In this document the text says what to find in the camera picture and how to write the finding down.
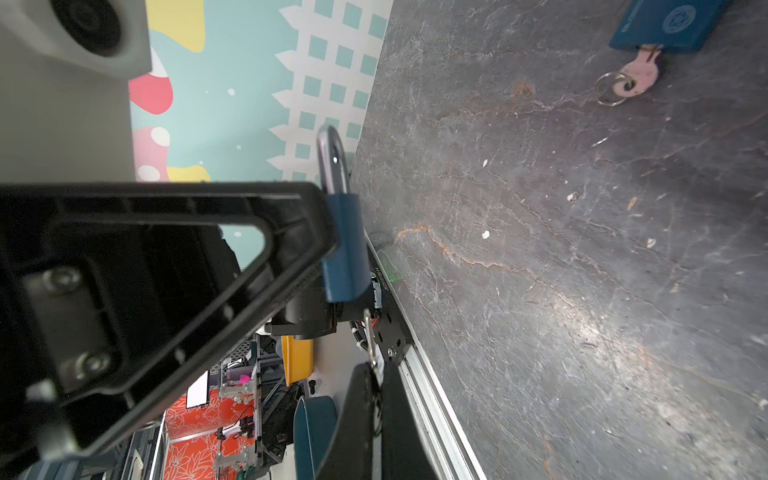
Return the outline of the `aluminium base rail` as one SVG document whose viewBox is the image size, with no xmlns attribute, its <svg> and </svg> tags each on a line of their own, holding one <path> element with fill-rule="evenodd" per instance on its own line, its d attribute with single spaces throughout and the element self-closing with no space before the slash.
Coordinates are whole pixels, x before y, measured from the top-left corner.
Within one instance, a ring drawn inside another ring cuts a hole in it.
<svg viewBox="0 0 768 480">
<path fill-rule="evenodd" d="M 424 450 L 437 479 L 473 479 L 486 477 L 475 452 L 447 399 L 422 345 L 397 298 L 380 253 L 367 243 L 371 266 L 382 286 L 380 320 L 373 326 L 375 345 L 384 366 L 393 361 L 403 381 Z"/>
</svg>

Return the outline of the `large blue padlock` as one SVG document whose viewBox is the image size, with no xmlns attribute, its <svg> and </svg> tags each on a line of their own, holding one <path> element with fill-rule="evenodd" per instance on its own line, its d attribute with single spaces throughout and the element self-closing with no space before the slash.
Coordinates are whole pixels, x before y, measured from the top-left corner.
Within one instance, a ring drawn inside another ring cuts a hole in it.
<svg viewBox="0 0 768 480">
<path fill-rule="evenodd" d="M 654 46 L 669 52 L 696 52 L 730 4 L 727 0 L 632 1 L 609 47 L 632 51 Z"/>
</svg>

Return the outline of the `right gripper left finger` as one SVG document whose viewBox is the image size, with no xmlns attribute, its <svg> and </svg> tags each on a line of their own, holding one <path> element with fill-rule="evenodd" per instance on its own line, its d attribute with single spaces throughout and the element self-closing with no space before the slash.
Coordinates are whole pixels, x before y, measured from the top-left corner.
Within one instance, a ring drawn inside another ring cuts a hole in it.
<svg viewBox="0 0 768 480">
<path fill-rule="evenodd" d="M 316 479 L 372 479 L 375 375 L 368 363 L 355 366 L 331 443 Z"/>
</svg>

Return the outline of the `silver key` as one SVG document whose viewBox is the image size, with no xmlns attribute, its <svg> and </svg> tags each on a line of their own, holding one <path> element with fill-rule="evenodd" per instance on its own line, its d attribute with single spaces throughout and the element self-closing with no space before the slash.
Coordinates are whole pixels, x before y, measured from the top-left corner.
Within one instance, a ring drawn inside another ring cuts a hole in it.
<svg viewBox="0 0 768 480">
<path fill-rule="evenodd" d="M 600 105 L 615 107 L 650 89 L 658 80 L 658 59 L 662 48 L 642 45 L 636 57 L 618 71 L 600 76 L 593 87 L 595 99 Z"/>
</svg>

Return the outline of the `small blue padlock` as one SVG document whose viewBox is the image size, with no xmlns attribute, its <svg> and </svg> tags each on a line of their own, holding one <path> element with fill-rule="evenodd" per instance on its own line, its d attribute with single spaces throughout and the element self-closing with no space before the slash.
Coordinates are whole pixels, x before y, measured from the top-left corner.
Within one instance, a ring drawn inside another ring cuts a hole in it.
<svg viewBox="0 0 768 480">
<path fill-rule="evenodd" d="M 337 129 L 323 126 L 316 143 L 321 185 L 338 237 L 336 250 L 322 263 L 326 297 L 331 303 L 351 302 L 371 283 L 360 199 L 349 188 L 346 155 Z"/>
</svg>

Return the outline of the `small key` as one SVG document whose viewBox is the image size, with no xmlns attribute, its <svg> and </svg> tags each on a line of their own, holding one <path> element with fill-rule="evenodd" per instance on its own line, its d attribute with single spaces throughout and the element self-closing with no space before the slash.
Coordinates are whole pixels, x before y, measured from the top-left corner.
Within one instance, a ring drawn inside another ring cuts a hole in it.
<svg viewBox="0 0 768 480">
<path fill-rule="evenodd" d="M 376 354 L 375 354 L 375 340 L 373 335 L 373 328 L 372 328 L 372 315 L 369 309 L 365 308 L 363 310 L 363 322 L 364 322 L 364 329 L 365 329 L 365 335 L 366 335 L 366 341 L 367 341 L 367 354 L 369 363 L 373 368 L 375 368 L 378 365 Z"/>
</svg>

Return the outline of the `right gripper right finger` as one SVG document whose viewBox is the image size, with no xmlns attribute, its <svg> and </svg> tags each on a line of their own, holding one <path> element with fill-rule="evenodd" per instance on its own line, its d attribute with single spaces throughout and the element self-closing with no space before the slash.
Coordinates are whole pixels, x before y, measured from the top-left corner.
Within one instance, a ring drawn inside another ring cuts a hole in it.
<svg viewBox="0 0 768 480">
<path fill-rule="evenodd" d="M 424 450 L 399 369 L 384 366 L 382 395 L 382 478 L 435 480 L 436 472 Z"/>
</svg>

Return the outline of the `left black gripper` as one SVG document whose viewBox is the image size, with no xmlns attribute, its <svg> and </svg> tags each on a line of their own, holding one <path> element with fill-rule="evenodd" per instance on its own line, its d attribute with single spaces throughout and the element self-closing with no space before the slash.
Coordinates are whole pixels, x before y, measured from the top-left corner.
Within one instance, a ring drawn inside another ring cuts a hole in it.
<svg viewBox="0 0 768 480">
<path fill-rule="evenodd" d="M 336 244 L 307 182 L 3 186 L 1 477 L 159 415 Z"/>
</svg>

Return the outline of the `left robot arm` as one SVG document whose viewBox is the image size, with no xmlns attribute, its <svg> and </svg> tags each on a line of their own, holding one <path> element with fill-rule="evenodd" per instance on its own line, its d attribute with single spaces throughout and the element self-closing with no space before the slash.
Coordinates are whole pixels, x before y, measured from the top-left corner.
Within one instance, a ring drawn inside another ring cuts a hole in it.
<svg viewBox="0 0 768 480">
<path fill-rule="evenodd" d="M 1 475 L 92 457 L 245 336 L 330 331 L 306 182 L 5 185 Z"/>
</svg>

